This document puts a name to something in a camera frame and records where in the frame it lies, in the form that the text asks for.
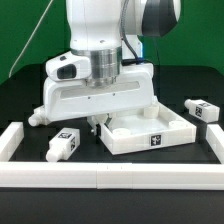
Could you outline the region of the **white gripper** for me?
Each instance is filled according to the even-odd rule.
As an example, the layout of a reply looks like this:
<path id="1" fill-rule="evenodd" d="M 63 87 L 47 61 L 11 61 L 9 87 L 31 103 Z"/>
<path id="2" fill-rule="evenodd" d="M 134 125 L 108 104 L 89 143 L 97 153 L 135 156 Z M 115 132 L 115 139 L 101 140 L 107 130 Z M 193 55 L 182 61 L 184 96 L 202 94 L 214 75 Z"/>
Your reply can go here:
<path id="1" fill-rule="evenodd" d="M 99 136 L 101 124 L 108 127 L 116 117 L 112 112 L 144 108 L 155 101 L 153 73 L 151 63 L 125 66 L 116 82 L 104 88 L 91 88 L 84 80 L 55 82 L 47 78 L 45 116 L 50 122 L 89 116 L 91 132 Z"/>

